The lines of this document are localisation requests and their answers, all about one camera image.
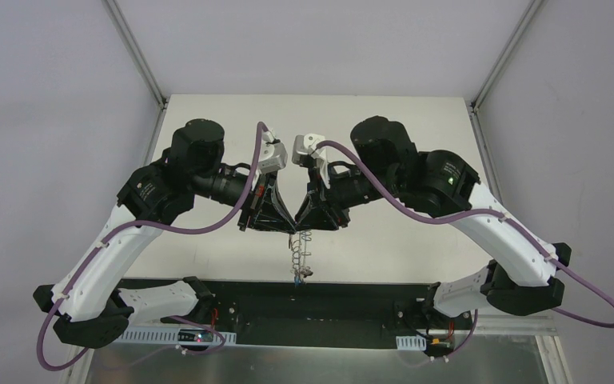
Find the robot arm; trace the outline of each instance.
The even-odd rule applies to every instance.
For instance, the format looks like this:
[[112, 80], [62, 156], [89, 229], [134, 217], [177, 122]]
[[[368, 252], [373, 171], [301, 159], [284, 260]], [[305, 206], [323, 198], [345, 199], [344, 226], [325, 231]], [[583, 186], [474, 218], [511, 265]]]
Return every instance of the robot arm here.
[[[418, 152], [399, 122], [369, 118], [354, 127], [351, 139], [359, 159], [411, 210], [446, 218], [487, 209], [516, 221], [462, 158], [446, 150]], [[355, 165], [345, 164], [345, 172], [335, 173], [328, 165], [325, 148], [318, 145], [323, 140], [307, 134], [299, 137], [293, 148], [293, 162], [308, 168], [310, 178], [307, 197], [296, 215], [299, 230], [345, 227], [349, 208], [381, 198]], [[474, 275], [434, 284], [425, 298], [427, 310], [456, 317], [490, 304], [510, 314], [526, 315], [561, 304], [564, 285], [554, 278], [556, 267], [545, 262], [545, 257], [504, 220], [478, 214], [451, 224], [488, 252], [493, 261]], [[570, 248], [566, 244], [535, 239], [548, 257], [568, 265]]]
[[[102, 239], [114, 228], [135, 220], [170, 225], [179, 214], [192, 209], [197, 194], [235, 205], [251, 175], [237, 172], [238, 167], [245, 167], [243, 164], [221, 163], [223, 139], [222, 127], [203, 119], [192, 120], [176, 130], [171, 147], [164, 150], [161, 158], [135, 170], [121, 188], [118, 204], [84, 258], [59, 283], [36, 289], [34, 299], [45, 312], [59, 298], [65, 298], [54, 325], [62, 342], [100, 348], [120, 336], [129, 324], [209, 313], [213, 295], [196, 278], [143, 290], [116, 289], [136, 258], [162, 230], [133, 226], [116, 234], [107, 244]], [[287, 215], [276, 187], [277, 172], [285, 167], [287, 153], [271, 130], [263, 134], [263, 141], [258, 172], [252, 175], [253, 189], [241, 209], [239, 227], [293, 233], [294, 222]], [[272, 225], [263, 225], [264, 221]], [[100, 251], [83, 269], [72, 290], [63, 295], [72, 276], [98, 247]]]

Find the white tabletop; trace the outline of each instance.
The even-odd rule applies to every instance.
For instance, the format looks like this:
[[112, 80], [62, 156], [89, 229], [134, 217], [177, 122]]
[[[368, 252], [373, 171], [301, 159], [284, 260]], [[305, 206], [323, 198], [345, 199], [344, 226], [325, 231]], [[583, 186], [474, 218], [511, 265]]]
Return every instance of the white tabletop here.
[[[359, 96], [174, 95], [170, 98], [153, 158], [170, 146], [173, 132], [193, 118], [225, 129], [228, 164], [250, 163], [258, 121], [273, 128], [291, 151], [298, 134], [323, 134], [353, 148], [349, 133], [374, 115], [402, 122], [418, 150], [451, 150], [485, 182], [476, 139], [461, 98]], [[329, 160], [345, 160], [328, 149]], [[295, 215], [306, 193], [307, 171], [290, 163], [279, 172], [281, 196]], [[198, 228], [222, 218], [230, 207], [197, 198], [175, 226]], [[414, 222], [379, 200], [350, 210], [349, 227], [314, 231], [308, 282], [437, 282], [476, 272], [490, 257], [452, 226]], [[164, 232], [138, 258], [126, 277], [292, 281], [288, 235], [237, 227], [238, 216], [211, 234]]]

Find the metal frame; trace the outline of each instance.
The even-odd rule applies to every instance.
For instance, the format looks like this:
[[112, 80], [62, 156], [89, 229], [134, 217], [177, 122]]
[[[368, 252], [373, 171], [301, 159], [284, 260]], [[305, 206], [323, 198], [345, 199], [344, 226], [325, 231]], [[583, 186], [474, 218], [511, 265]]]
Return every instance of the metal frame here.
[[[128, 22], [121, 12], [121, 8], [116, 0], [102, 0], [108, 15], [117, 28], [126, 50], [133, 59], [134, 64], [150, 90], [155, 102], [159, 106], [159, 114], [156, 125], [152, 133], [149, 147], [144, 157], [144, 164], [151, 162], [154, 155], [157, 138], [161, 132], [161, 126], [165, 118], [167, 107], [167, 97], [161, 91], [154, 74], [152, 73], [136, 39], [130, 30]], [[472, 122], [472, 128], [476, 141], [479, 146], [481, 160], [484, 163], [484, 171], [490, 189], [499, 200], [502, 201], [500, 194], [500, 184], [498, 182], [495, 165], [489, 151], [487, 139], [481, 129], [479, 122], [480, 107], [488, 97], [491, 89], [495, 86], [508, 63], [512, 59], [516, 48], [520, 45], [522, 37], [528, 30], [532, 20], [538, 15], [541, 7], [546, 0], [531, 0], [524, 14], [516, 25], [516, 28], [509, 37], [505, 47], [500, 52], [491, 71], [489, 72], [484, 84], [480, 88], [476, 97], [469, 103], [468, 112]], [[151, 327], [161, 327], [159, 324], [147, 325]], [[440, 334], [441, 330], [434, 330], [433, 333]], [[456, 331], [457, 334], [466, 334], [466, 331]], [[534, 335], [540, 351], [545, 372], [550, 384], [572, 384], [572, 379], [568, 370], [568, 364], [561, 349], [560, 339], [556, 335], [556, 327], [553, 318], [550, 316], [529, 316], [526, 318], [514, 317], [509, 315], [481, 315], [476, 327], [476, 334], [489, 335]], [[72, 358], [81, 351], [80, 347], [71, 346], [67, 358]], [[89, 350], [79, 361], [69, 369], [62, 371], [60, 376], [61, 384], [82, 384], [86, 381], [93, 358], [93, 351]]]

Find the white table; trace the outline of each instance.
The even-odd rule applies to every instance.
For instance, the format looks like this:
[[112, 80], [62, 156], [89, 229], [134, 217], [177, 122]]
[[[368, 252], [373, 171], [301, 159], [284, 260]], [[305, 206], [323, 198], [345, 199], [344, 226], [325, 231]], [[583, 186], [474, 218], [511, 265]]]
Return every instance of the white table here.
[[[153, 158], [159, 158], [173, 132], [193, 118], [225, 128], [223, 162], [250, 162], [256, 123], [275, 129], [288, 150], [298, 134], [323, 134], [353, 148], [351, 129], [381, 115], [402, 122], [418, 150], [446, 149], [459, 154], [485, 182], [484, 170], [461, 98], [358, 96], [174, 95], [169, 100]], [[329, 149], [329, 159], [345, 160]], [[290, 163], [279, 173], [279, 188], [295, 215], [305, 197], [307, 171]], [[230, 207], [197, 198], [193, 210], [175, 226], [198, 228], [222, 218]], [[451, 281], [485, 266], [490, 257], [451, 226], [427, 226], [394, 210], [385, 200], [354, 207], [348, 228], [314, 231], [308, 282]], [[292, 281], [288, 235], [239, 231], [238, 218], [201, 236], [166, 233], [133, 264], [126, 277]]]

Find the gray wall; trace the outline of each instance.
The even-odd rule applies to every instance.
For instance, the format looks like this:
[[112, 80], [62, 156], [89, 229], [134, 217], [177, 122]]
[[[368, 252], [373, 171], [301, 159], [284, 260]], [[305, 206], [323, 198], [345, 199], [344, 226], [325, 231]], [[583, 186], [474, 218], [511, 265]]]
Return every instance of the gray wall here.
[[[508, 207], [614, 297], [614, 2], [548, 2], [480, 120]], [[565, 281], [565, 308], [614, 319]], [[575, 381], [614, 382], [614, 330], [557, 322]]]
[[[143, 159], [157, 108], [100, 1], [0, 2], [0, 383], [57, 382], [31, 294], [59, 280]], [[46, 351], [66, 348], [49, 334]]]

